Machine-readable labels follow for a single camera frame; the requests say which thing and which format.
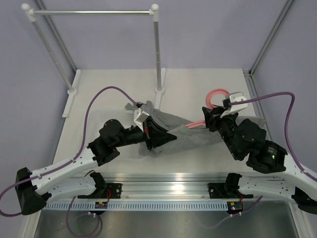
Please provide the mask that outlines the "pink plastic hanger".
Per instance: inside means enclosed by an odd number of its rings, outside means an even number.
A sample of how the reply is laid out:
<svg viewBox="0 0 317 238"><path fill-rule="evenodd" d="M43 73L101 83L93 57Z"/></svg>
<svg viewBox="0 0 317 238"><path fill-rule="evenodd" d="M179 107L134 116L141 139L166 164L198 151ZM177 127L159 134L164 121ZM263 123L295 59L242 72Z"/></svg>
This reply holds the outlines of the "pink plastic hanger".
<svg viewBox="0 0 317 238"><path fill-rule="evenodd" d="M211 102L212 98L216 95L227 96L227 95L229 95L229 92L225 89L220 89L220 88L213 89L210 92L208 92L208 94L206 95L206 98L205 98L205 103L209 109L213 109L213 108L217 107L215 104L213 104ZM189 123L186 125L186 127L189 129L192 129L192 128L195 128L198 126L203 126L203 125L205 125L205 120Z"/></svg>

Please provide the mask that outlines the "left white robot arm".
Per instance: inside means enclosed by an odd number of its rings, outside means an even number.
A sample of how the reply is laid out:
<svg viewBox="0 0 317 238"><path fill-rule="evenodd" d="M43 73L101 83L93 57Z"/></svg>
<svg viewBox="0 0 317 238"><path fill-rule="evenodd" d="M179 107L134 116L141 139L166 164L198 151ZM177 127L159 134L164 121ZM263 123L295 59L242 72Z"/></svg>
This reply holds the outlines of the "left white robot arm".
<svg viewBox="0 0 317 238"><path fill-rule="evenodd" d="M99 134L74 157L33 171L27 167L17 171L15 191L22 215L31 215L47 203L67 197L100 198L106 193L106 182L100 174L77 180L71 177L111 162L120 155L119 147L145 143L151 150L177 138L152 117L147 117L142 128L133 125L125 128L118 120L110 119Z"/></svg>

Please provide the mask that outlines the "grey t shirt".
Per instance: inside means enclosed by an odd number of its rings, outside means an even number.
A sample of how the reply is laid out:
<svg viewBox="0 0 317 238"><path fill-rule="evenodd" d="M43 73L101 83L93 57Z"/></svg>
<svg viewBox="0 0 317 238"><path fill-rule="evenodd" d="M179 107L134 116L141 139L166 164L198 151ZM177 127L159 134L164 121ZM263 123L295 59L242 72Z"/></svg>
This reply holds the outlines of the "grey t shirt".
<svg viewBox="0 0 317 238"><path fill-rule="evenodd" d="M155 109L151 101L147 101L146 106L149 108L150 115L155 116L159 123L165 125L169 129L169 133L175 135L177 139L151 150L147 149L143 142L139 147L141 156L155 158L223 142L218 132L210 132L203 126L189 129L186 125L191 121Z"/></svg>

